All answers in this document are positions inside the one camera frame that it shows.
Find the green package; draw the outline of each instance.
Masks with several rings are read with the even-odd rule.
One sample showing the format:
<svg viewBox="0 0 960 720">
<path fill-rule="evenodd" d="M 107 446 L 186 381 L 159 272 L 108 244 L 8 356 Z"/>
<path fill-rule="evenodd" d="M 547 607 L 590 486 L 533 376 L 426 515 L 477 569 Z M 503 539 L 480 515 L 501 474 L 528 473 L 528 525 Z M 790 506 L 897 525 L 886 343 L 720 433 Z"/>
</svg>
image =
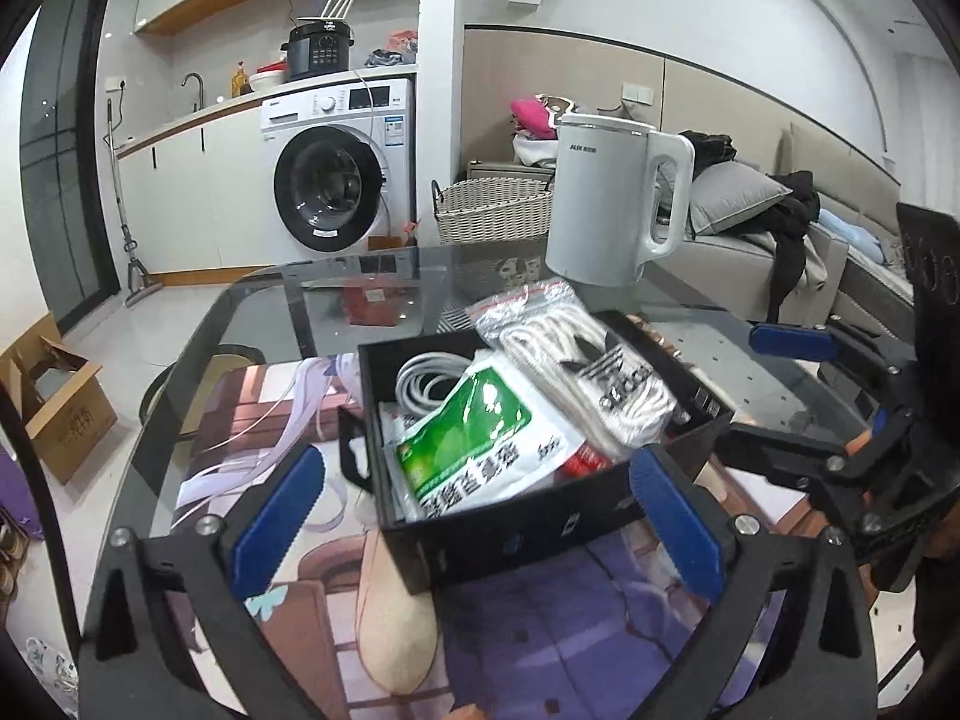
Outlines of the green package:
<svg viewBox="0 0 960 720">
<path fill-rule="evenodd" d="M 583 437 L 501 353 L 474 362 L 397 461 L 426 517 L 503 500 L 565 463 Z"/>
</svg>

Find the washing machine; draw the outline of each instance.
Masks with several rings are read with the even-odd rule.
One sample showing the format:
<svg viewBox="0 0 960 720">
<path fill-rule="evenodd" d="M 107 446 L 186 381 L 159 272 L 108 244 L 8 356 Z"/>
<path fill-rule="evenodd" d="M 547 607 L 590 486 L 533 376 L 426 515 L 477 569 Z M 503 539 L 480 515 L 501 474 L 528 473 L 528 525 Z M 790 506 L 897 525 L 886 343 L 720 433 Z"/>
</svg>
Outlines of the washing machine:
<svg viewBox="0 0 960 720">
<path fill-rule="evenodd" d="M 411 218 L 408 79 L 326 86 L 266 100 L 260 129 L 286 232 L 318 252 L 366 248 Z"/>
</svg>

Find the pressure cooker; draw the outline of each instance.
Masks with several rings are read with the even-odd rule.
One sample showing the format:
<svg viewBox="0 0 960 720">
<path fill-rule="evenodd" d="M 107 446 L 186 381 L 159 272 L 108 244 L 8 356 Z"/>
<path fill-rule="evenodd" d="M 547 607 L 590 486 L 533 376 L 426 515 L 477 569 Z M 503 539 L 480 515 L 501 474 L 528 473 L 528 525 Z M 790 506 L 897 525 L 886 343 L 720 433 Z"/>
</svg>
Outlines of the pressure cooker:
<svg viewBox="0 0 960 720">
<path fill-rule="evenodd" d="M 344 20 L 316 20 L 292 29 L 289 41 L 280 46 L 287 52 L 288 80 L 349 70 L 352 45 L 350 27 Z"/>
</svg>

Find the white kettle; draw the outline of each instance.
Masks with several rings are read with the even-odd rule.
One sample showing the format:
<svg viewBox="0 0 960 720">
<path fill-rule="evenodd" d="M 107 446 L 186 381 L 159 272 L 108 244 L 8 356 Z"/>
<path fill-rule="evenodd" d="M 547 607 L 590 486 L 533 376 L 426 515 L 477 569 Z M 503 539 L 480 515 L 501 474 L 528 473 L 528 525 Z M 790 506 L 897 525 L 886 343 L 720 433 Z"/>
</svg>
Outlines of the white kettle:
<svg viewBox="0 0 960 720">
<path fill-rule="evenodd" d="M 683 240 L 693 183 L 693 144 L 628 119 L 563 114 L 546 265 L 598 287 L 637 283 L 643 266 Z M 654 239 L 656 168 L 677 168 L 666 241 Z"/>
</svg>

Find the wall outlet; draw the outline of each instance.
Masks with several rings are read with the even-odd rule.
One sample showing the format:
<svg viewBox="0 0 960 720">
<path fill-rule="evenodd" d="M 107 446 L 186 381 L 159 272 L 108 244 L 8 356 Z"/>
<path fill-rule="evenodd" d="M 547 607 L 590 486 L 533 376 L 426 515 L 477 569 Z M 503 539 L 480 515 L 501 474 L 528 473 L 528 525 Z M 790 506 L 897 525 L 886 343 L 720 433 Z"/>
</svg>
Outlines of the wall outlet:
<svg viewBox="0 0 960 720">
<path fill-rule="evenodd" d="M 648 86 L 637 86 L 635 83 L 626 83 L 623 85 L 623 100 L 630 100 L 631 103 L 640 103 L 641 105 L 654 104 L 654 90 Z"/>
</svg>

